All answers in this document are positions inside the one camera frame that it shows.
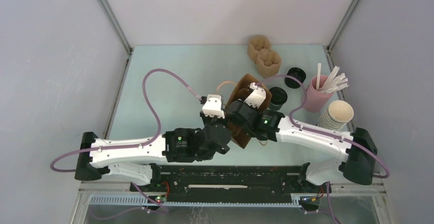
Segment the green paper bag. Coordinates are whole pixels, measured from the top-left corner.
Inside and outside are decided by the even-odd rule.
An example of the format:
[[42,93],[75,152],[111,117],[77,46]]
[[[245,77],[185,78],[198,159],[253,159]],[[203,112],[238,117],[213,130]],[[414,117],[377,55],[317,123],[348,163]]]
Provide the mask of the green paper bag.
[[250,74],[245,74],[231,93],[226,104],[225,115],[228,119],[228,128],[231,131],[233,141],[242,149],[246,148],[252,138],[261,141],[268,139],[264,125],[260,125],[262,113],[268,109],[272,94],[263,84],[261,92],[265,99],[256,108],[246,103],[247,97],[252,94],[250,84],[258,83],[258,80]]

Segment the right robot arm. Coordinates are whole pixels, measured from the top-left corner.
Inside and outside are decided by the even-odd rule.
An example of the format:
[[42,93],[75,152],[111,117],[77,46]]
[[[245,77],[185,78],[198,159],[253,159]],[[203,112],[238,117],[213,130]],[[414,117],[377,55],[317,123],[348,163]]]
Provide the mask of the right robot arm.
[[259,111],[236,100],[226,109],[228,121],[246,136],[259,141],[292,143],[323,151],[334,157],[321,163],[305,163],[298,177],[298,187],[311,192],[317,186],[342,174],[355,184],[370,185],[374,178],[378,149],[370,133],[357,127],[354,132],[339,132],[299,122],[273,111]]

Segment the black paper coffee cup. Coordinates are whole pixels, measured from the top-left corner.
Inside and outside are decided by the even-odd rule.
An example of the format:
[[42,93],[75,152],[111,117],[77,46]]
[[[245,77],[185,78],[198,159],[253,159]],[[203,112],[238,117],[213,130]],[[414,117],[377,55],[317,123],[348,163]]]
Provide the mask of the black paper coffee cup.
[[271,101],[270,105],[269,105],[269,109],[270,110],[274,110],[274,111],[279,111],[285,103],[286,102],[274,102],[274,101]]

